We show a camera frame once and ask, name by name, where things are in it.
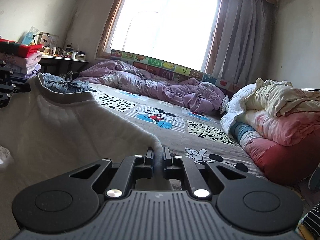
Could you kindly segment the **white quilted garment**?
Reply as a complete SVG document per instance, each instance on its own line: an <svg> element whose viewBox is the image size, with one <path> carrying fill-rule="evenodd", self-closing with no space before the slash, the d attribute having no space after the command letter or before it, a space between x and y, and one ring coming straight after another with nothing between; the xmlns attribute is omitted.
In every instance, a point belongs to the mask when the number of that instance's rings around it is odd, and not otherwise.
<svg viewBox="0 0 320 240"><path fill-rule="evenodd" d="M11 204L20 191L97 160L155 153L153 178L139 182L148 190L170 190L162 175L161 142L151 133L109 111L90 92L49 90L42 75L31 90L14 94L1 109L1 239L18 228Z"/></svg>

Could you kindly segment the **blue floral folded garment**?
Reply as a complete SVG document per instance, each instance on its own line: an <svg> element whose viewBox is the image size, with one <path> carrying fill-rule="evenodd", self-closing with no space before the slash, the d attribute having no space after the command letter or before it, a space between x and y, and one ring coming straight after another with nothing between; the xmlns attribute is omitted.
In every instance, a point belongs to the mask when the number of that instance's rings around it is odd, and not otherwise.
<svg viewBox="0 0 320 240"><path fill-rule="evenodd" d="M17 65L14 64L9 64L9 67L15 72L15 73L20 73L20 74L27 74L29 71L33 70L36 66L38 66L40 64L36 64L34 66L31 67L19 67Z"/></svg>

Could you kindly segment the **purple white folded garment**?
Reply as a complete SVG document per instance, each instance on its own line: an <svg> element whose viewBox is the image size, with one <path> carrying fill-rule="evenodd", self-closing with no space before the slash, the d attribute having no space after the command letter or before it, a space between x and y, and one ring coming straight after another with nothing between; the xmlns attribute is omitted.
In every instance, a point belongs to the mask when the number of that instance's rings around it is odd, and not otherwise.
<svg viewBox="0 0 320 240"><path fill-rule="evenodd" d="M25 77L26 79L29 79L29 78L31 78L31 77L33 77L33 76L36 76L40 71L41 71L41 66L38 65L38 66L36 66L33 70L31 70L31 71L29 71L27 74L25 74L24 77Z"/></svg>

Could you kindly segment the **pink folded garment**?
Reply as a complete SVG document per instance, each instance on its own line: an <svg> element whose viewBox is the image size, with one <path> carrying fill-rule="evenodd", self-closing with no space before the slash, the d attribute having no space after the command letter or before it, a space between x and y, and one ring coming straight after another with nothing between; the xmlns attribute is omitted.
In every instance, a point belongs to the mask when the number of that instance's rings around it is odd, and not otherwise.
<svg viewBox="0 0 320 240"><path fill-rule="evenodd" d="M29 68L37 65L42 57L42 53L38 52L30 55L28 58L23 58L15 55L0 53L1 61L9 64L14 64L21 68Z"/></svg>

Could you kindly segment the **Mickey Mouse bed blanket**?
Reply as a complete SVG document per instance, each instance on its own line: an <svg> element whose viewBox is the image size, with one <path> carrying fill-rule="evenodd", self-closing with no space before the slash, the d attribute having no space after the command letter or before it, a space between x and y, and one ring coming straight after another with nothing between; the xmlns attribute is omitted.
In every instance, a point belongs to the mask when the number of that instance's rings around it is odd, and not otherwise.
<svg viewBox="0 0 320 240"><path fill-rule="evenodd" d="M154 134L172 155L198 163L219 158L231 167L242 163L250 174L264 177L244 149L224 133L219 119L106 85L92 83L90 87L103 107Z"/></svg>

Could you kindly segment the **red green folded garment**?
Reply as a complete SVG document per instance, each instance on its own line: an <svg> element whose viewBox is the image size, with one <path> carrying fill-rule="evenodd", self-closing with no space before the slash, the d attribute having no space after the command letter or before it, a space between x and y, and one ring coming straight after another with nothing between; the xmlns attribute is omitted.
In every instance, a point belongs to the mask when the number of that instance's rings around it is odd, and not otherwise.
<svg viewBox="0 0 320 240"><path fill-rule="evenodd" d="M22 58L37 53L42 48L41 44L23 45L15 41L0 39L0 52L9 55L15 55Z"/></svg>

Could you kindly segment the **folded blue denim garment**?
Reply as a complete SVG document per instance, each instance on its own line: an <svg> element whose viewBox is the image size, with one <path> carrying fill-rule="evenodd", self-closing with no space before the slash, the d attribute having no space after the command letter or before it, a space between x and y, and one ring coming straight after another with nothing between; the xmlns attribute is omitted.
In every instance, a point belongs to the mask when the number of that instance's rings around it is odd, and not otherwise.
<svg viewBox="0 0 320 240"><path fill-rule="evenodd" d="M61 94L82 93L89 91L91 88L88 81L67 81L60 76L49 73L44 73L42 76L46 88Z"/></svg>

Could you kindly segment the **cluttered dark desk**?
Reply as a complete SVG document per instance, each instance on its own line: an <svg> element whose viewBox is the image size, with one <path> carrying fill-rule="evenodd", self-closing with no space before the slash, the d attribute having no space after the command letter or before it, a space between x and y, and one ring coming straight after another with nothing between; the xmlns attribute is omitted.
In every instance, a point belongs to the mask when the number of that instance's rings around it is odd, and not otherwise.
<svg viewBox="0 0 320 240"><path fill-rule="evenodd" d="M61 48L44 47L40 49L42 53L39 64L41 65L42 73L50 73L53 75L67 74L70 71L80 72L87 65L88 61L85 57L77 59L77 53L71 52L71 55L64 55Z"/></svg>

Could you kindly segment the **purple crumpled duvet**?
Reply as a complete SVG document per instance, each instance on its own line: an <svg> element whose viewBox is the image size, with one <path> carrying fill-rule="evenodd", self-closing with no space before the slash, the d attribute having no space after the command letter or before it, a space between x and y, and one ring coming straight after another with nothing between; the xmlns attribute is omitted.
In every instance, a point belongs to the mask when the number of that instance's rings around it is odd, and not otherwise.
<svg viewBox="0 0 320 240"><path fill-rule="evenodd" d="M162 100L198 114L215 113L225 98L211 83L195 78L174 82L119 60L99 62L80 72L76 79Z"/></svg>

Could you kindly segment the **colourful alphabet headboard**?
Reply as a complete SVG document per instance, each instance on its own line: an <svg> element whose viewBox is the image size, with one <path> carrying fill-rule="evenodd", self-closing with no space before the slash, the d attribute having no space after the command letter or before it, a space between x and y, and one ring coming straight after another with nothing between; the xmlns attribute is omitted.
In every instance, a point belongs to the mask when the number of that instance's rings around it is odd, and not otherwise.
<svg viewBox="0 0 320 240"><path fill-rule="evenodd" d="M184 81L189 78L195 78L199 81L212 83L216 87L219 87L223 91L229 92L230 94L234 94L240 90L239 86L209 75L207 73L201 72L200 70L194 70L153 57L112 49L110 59L124 61L135 66L136 68L146 70L151 74L175 82Z"/></svg>

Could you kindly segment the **red and white quilt pile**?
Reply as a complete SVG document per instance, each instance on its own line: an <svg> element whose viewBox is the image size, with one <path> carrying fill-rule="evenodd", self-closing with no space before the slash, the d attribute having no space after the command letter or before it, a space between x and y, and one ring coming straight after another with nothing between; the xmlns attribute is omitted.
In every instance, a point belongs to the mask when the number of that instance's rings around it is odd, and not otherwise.
<svg viewBox="0 0 320 240"><path fill-rule="evenodd" d="M309 178L319 187L319 90L257 79L220 108L224 132L238 141L263 175L278 184Z"/></svg>

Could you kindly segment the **grey curtain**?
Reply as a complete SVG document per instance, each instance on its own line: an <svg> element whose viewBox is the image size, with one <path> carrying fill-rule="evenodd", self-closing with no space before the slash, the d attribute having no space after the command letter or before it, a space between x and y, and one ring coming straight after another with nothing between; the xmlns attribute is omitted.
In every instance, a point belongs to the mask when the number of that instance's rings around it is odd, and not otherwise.
<svg viewBox="0 0 320 240"><path fill-rule="evenodd" d="M212 74L239 87L263 76L269 62L275 6L266 0L229 0Z"/></svg>

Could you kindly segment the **striped navy folded garment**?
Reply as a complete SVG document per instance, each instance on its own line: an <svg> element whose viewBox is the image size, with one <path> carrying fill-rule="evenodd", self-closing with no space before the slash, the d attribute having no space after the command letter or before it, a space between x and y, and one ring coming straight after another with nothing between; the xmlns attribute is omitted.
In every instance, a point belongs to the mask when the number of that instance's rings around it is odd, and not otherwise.
<svg viewBox="0 0 320 240"><path fill-rule="evenodd" d="M319 217L319 203L315 205L311 211L303 218L303 225L312 234L314 239L320 237L320 217Z"/></svg>

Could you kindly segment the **window with wooden frame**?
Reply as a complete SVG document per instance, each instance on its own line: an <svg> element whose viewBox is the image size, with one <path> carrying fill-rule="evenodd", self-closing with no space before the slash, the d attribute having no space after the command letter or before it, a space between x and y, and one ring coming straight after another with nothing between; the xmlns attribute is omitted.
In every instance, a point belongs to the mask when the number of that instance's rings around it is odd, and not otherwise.
<svg viewBox="0 0 320 240"><path fill-rule="evenodd" d="M121 50L213 71L228 0L114 0L96 56Z"/></svg>

